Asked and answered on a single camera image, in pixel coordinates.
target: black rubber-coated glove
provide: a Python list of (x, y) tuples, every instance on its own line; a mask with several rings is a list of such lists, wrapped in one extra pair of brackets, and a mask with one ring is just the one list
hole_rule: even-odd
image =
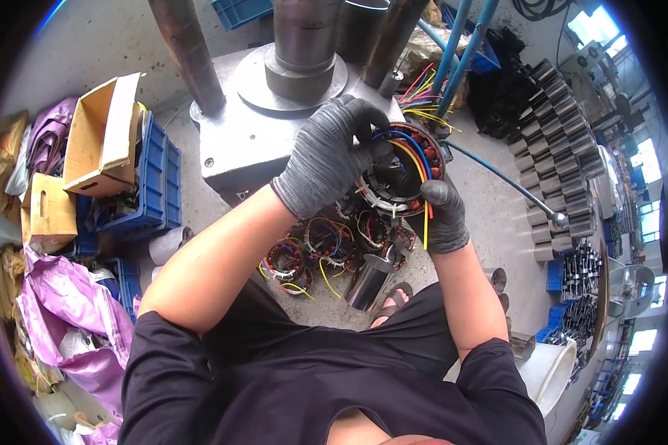
[[(421, 185), (421, 196), (433, 206), (433, 219), (428, 220), (428, 252), (445, 254), (455, 251), (470, 240), (465, 226), (465, 203), (450, 178), (431, 179)], [(419, 238), (423, 239), (424, 215), (406, 218)]]
[(389, 142), (372, 140), (372, 124), (389, 128), (386, 114), (372, 103), (343, 95), (302, 125), (285, 171), (270, 182), (297, 218), (312, 217), (341, 198), (373, 160), (391, 153)]

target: window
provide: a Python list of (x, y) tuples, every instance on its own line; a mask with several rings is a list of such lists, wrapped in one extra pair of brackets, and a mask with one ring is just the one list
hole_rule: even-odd
[(616, 405), (616, 409), (611, 414), (611, 419), (612, 420), (618, 420), (618, 418), (621, 417), (621, 414), (623, 414), (624, 409), (626, 409), (626, 404), (625, 403), (620, 403), (620, 404)]
[(650, 303), (651, 309), (663, 306), (665, 301), (665, 280), (667, 278), (668, 277), (665, 275), (655, 277), (655, 286), (653, 286), (653, 289), (655, 290), (656, 297), (655, 300), (653, 300), (653, 303)]
[[(582, 49), (592, 40), (606, 45), (620, 32), (620, 29), (603, 6), (599, 6), (591, 13), (591, 16), (587, 16), (584, 11), (580, 12), (574, 20), (569, 22), (569, 29), (581, 40), (581, 44), (577, 46), (578, 49)], [(614, 57), (627, 44), (626, 36), (621, 36), (606, 50), (606, 53), (610, 57)]]
[(631, 165), (633, 167), (641, 165), (641, 172), (646, 184), (660, 179), (658, 156), (655, 154), (655, 147), (653, 147), (653, 141), (650, 138), (638, 144), (638, 154), (631, 157)]
[(638, 355), (641, 351), (650, 351), (653, 349), (653, 342), (655, 342), (655, 335), (658, 333), (657, 329), (638, 330), (633, 333), (631, 340), (631, 347), (628, 348), (629, 355)]
[(644, 243), (660, 239), (660, 200), (641, 206), (641, 234)]
[(623, 384), (623, 393), (627, 396), (632, 395), (640, 380), (641, 374), (629, 374), (626, 383)]

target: metal base plate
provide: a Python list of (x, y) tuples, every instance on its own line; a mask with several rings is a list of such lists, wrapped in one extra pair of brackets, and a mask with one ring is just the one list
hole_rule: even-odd
[[(294, 147), (297, 131), (314, 112), (263, 111), (243, 101), (237, 91), (236, 70), (255, 50), (247, 49), (213, 59), (227, 102), (215, 116), (204, 116), (191, 103), (190, 115), (200, 132), (200, 166), (205, 182), (235, 206), (282, 173)], [(360, 79), (360, 69), (347, 65), (344, 94), (366, 99), (384, 111), (389, 120), (402, 122), (393, 99), (382, 98)], [(264, 73), (262, 84), (265, 85)]]
[(330, 98), (338, 96), (344, 87), (349, 74), (344, 60), (335, 54), (334, 74), (329, 89), (319, 98), (307, 102), (297, 102), (278, 96), (267, 86), (265, 78), (265, 54), (274, 43), (261, 46), (245, 56), (235, 69), (235, 80), (238, 94), (249, 104), (272, 111), (302, 111), (318, 107)]

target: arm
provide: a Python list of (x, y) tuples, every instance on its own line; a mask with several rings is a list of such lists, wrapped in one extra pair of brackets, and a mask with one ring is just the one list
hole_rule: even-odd
[(194, 332), (209, 330), (296, 221), (269, 184), (259, 189), (169, 259), (144, 294), (139, 316), (155, 310)]
[(480, 267), (472, 243), (431, 257), (443, 289), (445, 315), (460, 361), (474, 347), (492, 338), (509, 341), (502, 305)]
[[(421, 195), (435, 208), (428, 250), (443, 289), (450, 333), (463, 361), (488, 340), (509, 341), (505, 314), (469, 242), (465, 204), (455, 186), (449, 180), (427, 181), (421, 185)], [(411, 222), (421, 227), (420, 221)]]
[(144, 294), (139, 316), (156, 311), (199, 334), (214, 327), (287, 229), (334, 202), (374, 157), (390, 152), (390, 144), (372, 140), (372, 124), (387, 129), (389, 122), (350, 95), (317, 110), (298, 133), (285, 171), (173, 255)]

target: cardboard box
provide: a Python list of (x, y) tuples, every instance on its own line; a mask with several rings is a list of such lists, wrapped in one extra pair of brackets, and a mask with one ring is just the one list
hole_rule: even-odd
[(102, 198), (131, 188), (140, 77), (113, 78), (79, 98), (67, 140), (64, 190)]
[(51, 254), (77, 236), (75, 196), (62, 188), (64, 180), (35, 173), (20, 208), (23, 242)]

